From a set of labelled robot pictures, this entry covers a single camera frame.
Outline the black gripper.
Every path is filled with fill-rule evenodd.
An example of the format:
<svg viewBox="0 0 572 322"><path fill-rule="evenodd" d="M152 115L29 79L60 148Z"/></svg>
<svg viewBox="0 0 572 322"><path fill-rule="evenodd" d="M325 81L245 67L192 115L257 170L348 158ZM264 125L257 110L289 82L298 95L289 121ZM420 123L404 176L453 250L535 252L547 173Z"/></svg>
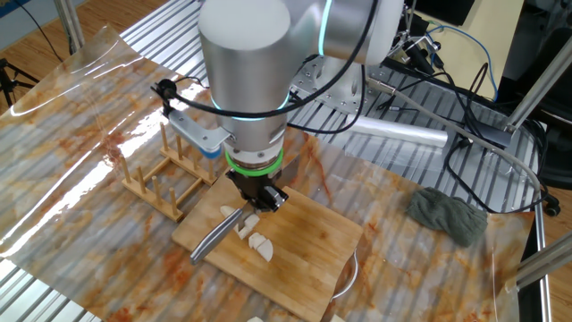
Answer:
<svg viewBox="0 0 572 322"><path fill-rule="evenodd" d="M258 208L263 212L276 212L289 198L281 189L274 186L276 180L268 174L252 177L237 172L227 172L225 176L234 184L240 196L247 202L251 211Z"/></svg>

